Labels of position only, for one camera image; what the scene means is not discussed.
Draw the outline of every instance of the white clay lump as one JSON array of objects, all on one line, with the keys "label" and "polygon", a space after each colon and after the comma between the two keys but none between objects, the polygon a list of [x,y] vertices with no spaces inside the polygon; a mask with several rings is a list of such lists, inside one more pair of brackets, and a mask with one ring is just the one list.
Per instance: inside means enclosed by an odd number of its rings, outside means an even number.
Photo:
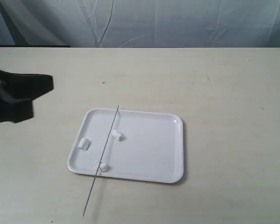
[{"label": "white clay lump", "polygon": [[113,129],[111,134],[117,141],[122,140],[122,134],[117,129]]},{"label": "white clay lump", "polygon": [[79,148],[83,149],[83,150],[87,150],[89,147],[90,141],[88,138],[84,137],[81,139],[80,143],[79,143]]},{"label": "white clay lump", "polygon": [[[98,164],[99,164],[99,161],[96,161],[95,164],[94,164],[94,167],[95,169],[98,169]],[[101,162],[101,165],[99,166],[99,171],[102,171],[102,172],[106,172],[108,169],[108,165],[105,164],[104,162]]]}]

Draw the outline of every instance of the white tray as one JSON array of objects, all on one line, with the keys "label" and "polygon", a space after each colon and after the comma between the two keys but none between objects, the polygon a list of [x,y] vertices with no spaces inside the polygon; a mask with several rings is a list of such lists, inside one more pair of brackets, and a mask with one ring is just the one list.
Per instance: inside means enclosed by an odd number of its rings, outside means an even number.
[{"label": "white tray", "polygon": [[[116,110],[88,111],[70,152],[67,165],[77,174],[95,175]],[[113,128],[124,136],[111,135],[102,159],[107,172],[98,176],[174,183],[183,175],[183,124],[174,114],[119,110]],[[78,148],[90,140],[88,150]]]}]

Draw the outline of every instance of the white table surface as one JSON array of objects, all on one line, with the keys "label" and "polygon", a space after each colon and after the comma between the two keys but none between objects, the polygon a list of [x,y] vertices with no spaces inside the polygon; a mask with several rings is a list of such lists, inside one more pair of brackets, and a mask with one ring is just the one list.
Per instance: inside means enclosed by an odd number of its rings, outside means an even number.
[{"label": "white table surface", "polygon": [[[280,224],[280,49],[0,48],[0,69],[55,81],[0,123],[0,224]],[[98,178],[81,218],[93,177],[66,160],[84,114],[117,104],[180,116],[186,173]]]}]

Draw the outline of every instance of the thin metal rod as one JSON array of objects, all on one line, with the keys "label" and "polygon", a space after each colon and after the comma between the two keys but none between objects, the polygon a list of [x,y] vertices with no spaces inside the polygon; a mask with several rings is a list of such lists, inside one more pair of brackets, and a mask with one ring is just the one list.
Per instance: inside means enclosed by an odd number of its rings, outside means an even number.
[{"label": "thin metal rod", "polygon": [[107,140],[106,140],[105,146],[104,146],[104,150],[103,150],[103,153],[102,153],[102,155],[101,155],[101,159],[99,160],[97,171],[96,171],[95,176],[94,176],[94,178],[93,178],[93,182],[92,182],[92,185],[91,185],[91,188],[90,188],[89,194],[88,194],[88,198],[87,198],[87,201],[86,201],[86,205],[85,205],[85,207],[84,207],[84,211],[83,211],[82,218],[84,217],[85,212],[86,212],[86,208],[87,208],[87,205],[88,205],[88,201],[89,201],[89,198],[90,198],[90,195],[91,195],[91,192],[92,192],[93,186],[94,186],[95,179],[97,178],[97,175],[98,175],[98,170],[99,170],[99,167],[100,167],[100,165],[101,165],[101,162],[102,162],[102,159],[103,159],[104,152],[105,152],[105,150],[106,150],[106,146],[107,146],[107,143],[108,143],[108,140],[109,140],[109,137],[110,137],[110,133],[111,133],[112,128],[113,128],[113,124],[114,124],[114,121],[115,121],[115,118],[116,118],[116,115],[117,115],[118,109],[119,109],[119,105],[117,106],[117,109],[116,109],[116,112],[115,112],[115,115],[114,115],[114,118],[113,118],[113,122],[112,122],[112,125],[111,125],[111,128],[110,128],[110,131],[109,131],[109,134],[108,134],[108,137],[107,137]]}]

